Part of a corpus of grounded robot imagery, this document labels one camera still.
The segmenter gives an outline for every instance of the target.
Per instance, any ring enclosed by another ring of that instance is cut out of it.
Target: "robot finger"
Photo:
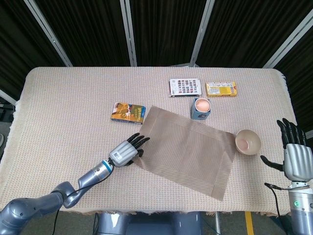
[[[137,151],[138,151],[138,157],[141,158],[143,155],[143,149],[138,149]]]
[[[283,146],[284,146],[284,149],[286,149],[286,145],[289,143],[288,135],[286,132],[286,126],[280,120],[277,120],[277,124],[279,125],[280,131],[282,132]]]
[[[150,138],[144,138],[142,141],[138,142],[136,145],[134,145],[135,148],[139,148],[140,146],[142,146],[145,142],[147,142]]]
[[[299,134],[300,144],[304,145],[302,130],[299,126],[297,126],[297,130],[298,130],[298,134]]]
[[[266,164],[268,165],[269,167],[272,167],[276,170],[279,170],[279,171],[284,171],[283,169],[283,165],[281,164],[278,164],[278,163],[273,163],[271,161],[269,161],[265,156],[261,155],[261,160]]]
[[[125,166],[129,166],[129,165],[131,165],[131,164],[133,164],[134,162],[133,162],[133,160],[130,160],[129,162],[127,162],[126,164],[125,164]]]
[[[139,136],[136,139],[134,139],[131,144],[134,146],[136,143],[138,143],[141,139],[143,139],[145,136]]]
[[[292,122],[290,123],[290,125],[291,125],[291,129],[292,129],[292,132],[293,132],[294,139],[295,139],[296,143],[297,144],[301,144],[297,126],[294,123],[292,123]]]
[[[283,118],[283,122],[286,125],[286,131],[287,131],[287,135],[290,140],[290,143],[295,143],[290,122],[285,118]]]
[[[137,136],[139,136],[140,135],[140,133],[136,133],[136,134],[133,134],[132,136],[130,136],[129,138],[128,138],[128,142],[130,143],[130,142],[132,142],[133,141],[133,139],[135,139]]]
[[[301,130],[301,136],[302,136],[302,142],[303,142],[302,144],[304,146],[307,146],[307,136],[305,135],[303,130]]]

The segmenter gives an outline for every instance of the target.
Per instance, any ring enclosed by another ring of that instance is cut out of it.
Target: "yellow floor stripe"
[[[246,231],[248,235],[254,235],[251,212],[246,211]]]

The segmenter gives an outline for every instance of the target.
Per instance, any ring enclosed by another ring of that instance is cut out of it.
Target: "table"
[[[260,154],[282,163],[277,119],[295,122],[283,75],[273,69],[225,68],[36,68],[26,78],[0,164],[0,210],[13,198],[39,197],[77,179],[139,124],[110,120],[115,102],[152,105],[189,117],[192,97],[169,97],[170,78],[236,81],[237,97],[213,97],[203,123],[236,134],[252,129],[262,140]],[[236,153],[223,201],[147,172],[135,164],[116,169],[67,211],[255,211],[276,213],[264,182],[282,187],[282,172],[259,156]],[[288,193],[277,192],[281,214],[290,211]]]

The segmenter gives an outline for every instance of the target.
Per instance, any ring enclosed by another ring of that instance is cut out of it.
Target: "robotic arm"
[[[138,149],[150,138],[132,135],[123,141],[109,154],[109,159],[100,162],[93,169],[78,179],[79,189],[75,190],[70,182],[59,184],[50,194],[39,198],[18,198],[9,202],[0,211],[0,235],[18,235],[26,224],[36,217],[53,213],[64,206],[75,206],[81,197],[94,185],[107,179],[114,167],[122,167],[133,163],[136,155],[141,157],[143,150]]]
[[[265,185],[270,189],[288,190],[291,208],[292,229],[297,235],[313,235],[313,189],[307,184],[313,179],[313,154],[307,147],[305,133],[298,126],[283,118],[277,121],[282,132],[284,148],[283,164],[270,162],[265,156],[262,161],[291,180],[288,188]]]

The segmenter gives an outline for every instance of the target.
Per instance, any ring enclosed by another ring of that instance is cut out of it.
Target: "metal pole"
[[[295,28],[284,43],[278,48],[273,56],[263,66],[265,69],[274,68],[279,61],[293,48],[293,46],[303,37],[303,35],[313,26],[313,9]]]
[[[7,93],[5,93],[4,91],[0,90],[0,96],[5,99],[6,101],[10,102],[11,104],[13,104],[15,106],[16,100],[13,99],[11,96],[9,96]]]
[[[198,54],[200,51],[200,47],[201,47],[201,44],[202,44],[202,41],[204,38],[206,27],[209,23],[209,19],[210,19],[211,13],[212,13],[214,2],[215,2],[215,0],[206,0],[206,4],[204,7],[199,31],[197,34],[197,39],[196,39],[194,50],[192,52],[192,56],[191,56],[191,60],[190,60],[190,65],[189,65],[190,67],[194,67],[196,64],[196,60],[197,60],[197,57],[198,57]]]
[[[61,59],[63,60],[64,64],[67,67],[73,67],[72,62],[69,60],[65,50],[61,46],[59,40],[55,36],[54,32],[52,31],[50,25],[48,22],[45,20],[44,15],[42,14],[41,10],[37,6],[34,0],[24,0],[25,4],[29,8],[30,12],[33,14],[35,17],[36,21],[38,22],[39,26],[41,29],[44,31],[45,35],[53,45],[54,49],[57,51]]]
[[[126,35],[126,43],[128,48],[129,61],[132,67],[137,66],[136,50],[134,43],[133,22],[131,16],[131,7],[129,0],[120,0],[122,17]]]
[[[307,136],[307,139],[313,138],[313,130],[306,132],[305,135]]]

